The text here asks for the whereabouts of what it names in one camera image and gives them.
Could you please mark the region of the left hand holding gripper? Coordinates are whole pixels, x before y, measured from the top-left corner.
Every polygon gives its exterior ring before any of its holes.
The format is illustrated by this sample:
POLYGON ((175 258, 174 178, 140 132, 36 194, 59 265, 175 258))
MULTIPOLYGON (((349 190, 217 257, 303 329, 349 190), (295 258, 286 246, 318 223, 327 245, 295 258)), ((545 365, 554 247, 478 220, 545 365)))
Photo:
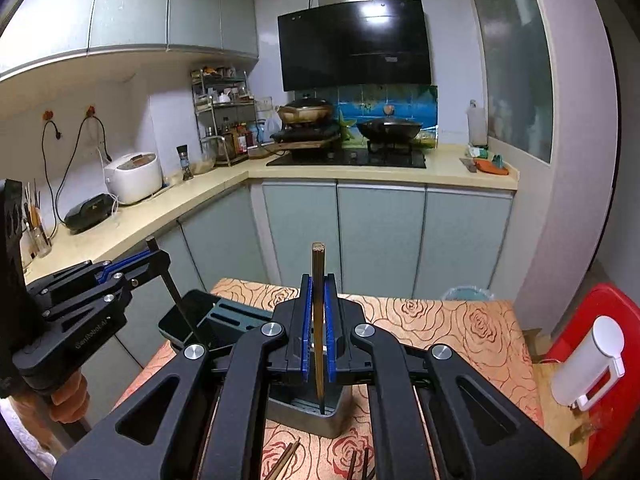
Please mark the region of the left hand holding gripper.
POLYGON ((73 372, 46 401, 37 393, 24 391, 11 396, 10 402, 25 426, 43 428, 48 422, 78 422, 88 411, 88 382, 80 370, 73 372))

